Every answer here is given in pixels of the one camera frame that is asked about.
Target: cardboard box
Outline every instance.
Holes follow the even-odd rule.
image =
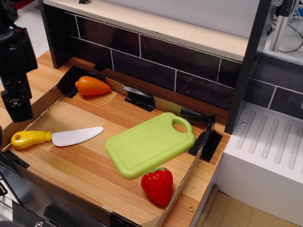
[[[200,161],[203,146],[197,148],[196,157],[183,153],[187,156],[184,157],[185,162],[182,157],[178,156],[177,163],[174,163],[173,160],[166,163],[166,166],[170,166],[169,168],[174,170],[173,195],[166,208],[157,206],[149,200],[149,197],[141,189],[141,177],[132,181],[123,179],[108,156],[104,155],[102,145],[113,134],[130,128],[134,122],[142,121],[142,119],[139,120],[139,116],[145,120],[145,118],[159,115],[163,111],[146,112],[124,102],[122,96],[116,92],[112,92],[102,99],[96,97],[83,98],[79,94],[78,97],[75,97],[77,94],[77,89],[74,86],[75,81],[84,75],[107,80],[103,76],[90,73],[84,69],[71,67],[55,87],[35,101],[33,104],[35,118],[33,120],[19,123],[12,122],[3,130],[1,149],[5,151],[4,156],[7,156],[14,163],[15,170],[21,177],[86,212],[102,223],[112,226],[115,226],[115,223],[118,222],[129,223],[131,226],[162,226]],[[39,87],[43,82],[36,81],[37,86]],[[113,90],[114,88],[119,90],[123,87],[110,79],[107,82],[110,83]],[[123,112],[121,106],[107,105],[114,97],[117,98],[114,103],[126,105],[127,111]],[[169,103],[169,105],[176,109],[176,105],[172,103]],[[164,107],[165,110],[169,110],[168,106],[164,105]],[[105,116],[114,121],[105,120]],[[119,128],[117,122],[121,121],[121,118],[119,118],[121,116],[123,117],[123,126]],[[101,134],[102,137],[95,137],[81,145],[57,148],[52,143],[44,143],[32,149],[26,148],[24,150],[15,150],[9,147],[12,135],[28,127],[31,130],[55,130],[56,132],[62,129],[64,131],[74,130],[75,127],[93,127],[95,124],[104,126],[107,128],[106,131]],[[203,137],[203,145],[209,136],[210,130],[213,130],[214,124],[209,126],[210,128],[207,127],[206,136]],[[203,131],[205,131],[205,128],[199,129],[196,127],[195,133],[198,132],[200,135]],[[140,207],[141,209],[133,212],[133,207]],[[145,219],[147,223],[138,223],[134,219]]]

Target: yellow knife handle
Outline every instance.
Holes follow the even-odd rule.
[[[32,145],[52,140],[50,131],[19,131],[11,138],[11,144],[15,149],[25,149]]]

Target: dark tile backsplash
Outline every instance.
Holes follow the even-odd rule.
[[[218,82],[226,86],[236,88],[241,64],[235,61],[222,59]]]
[[[234,89],[197,76],[177,72],[176,92],[229,110]]]
[[[73,37],[71,45],[74,56],[113,69],[110,49]]]
[[[74,56],[229,110],[241,62],[66,14]]]
[[[112,51],[112,53],[115,71],[174,90],[175,70],[122,52]]]
[[[139,56],[139,34],[97,21],[77,17],[80,38],[118,51]]]
[[[266,84],[257,80],[251,81],[251,90],[248,101],[255,105],[267,108],[270,104],[271,97],[275,91],[275,86]]]
[[[303,94],[278,87],[270,105],[270,109],[303,119],[303,109],[300,108],[302,101]]]
[[[256,79],[303,93],[303,66],[262,54]]]
[[[217,81],[221,59],[144,35],[141,57],[212,81]]]
[[[261,54],[249,102],[303,120],[303,66]]]

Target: cutting board handle hole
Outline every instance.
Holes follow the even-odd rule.
[[[174,122],[172,126],[174,127],[175,130],[177,130],[179,132],[185,132],[185,133],[187,132],[186,128],[183,125],[179,124],[179,123]]]

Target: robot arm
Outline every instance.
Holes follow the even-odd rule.
[[[33,118],[32,94],[27,73],[37,69],[36,56],[26,28],[14,24],[15,10],[10,0],[0,0],[1,96],[14,122]]]

